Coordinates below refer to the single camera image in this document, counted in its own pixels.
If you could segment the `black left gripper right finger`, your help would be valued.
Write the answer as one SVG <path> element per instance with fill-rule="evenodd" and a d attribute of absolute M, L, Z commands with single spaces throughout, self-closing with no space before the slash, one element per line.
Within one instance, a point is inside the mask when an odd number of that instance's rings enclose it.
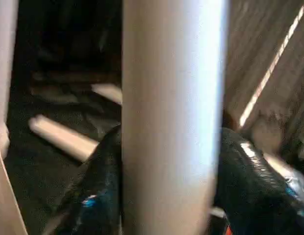
<path fill-rule="evenodd" d="M 231 129 L 221 129 L 215 204 L 234 235 L 304 235 L 304 197 Z"/>

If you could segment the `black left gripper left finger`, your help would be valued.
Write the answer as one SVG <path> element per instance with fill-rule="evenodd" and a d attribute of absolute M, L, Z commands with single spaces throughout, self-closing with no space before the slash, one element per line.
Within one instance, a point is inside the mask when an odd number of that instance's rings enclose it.
<path fill-rule="evenodd" d="M 50 235 L 117 235 L 122 197 L 121 125 L 78 169 L 48 221 Z"/>

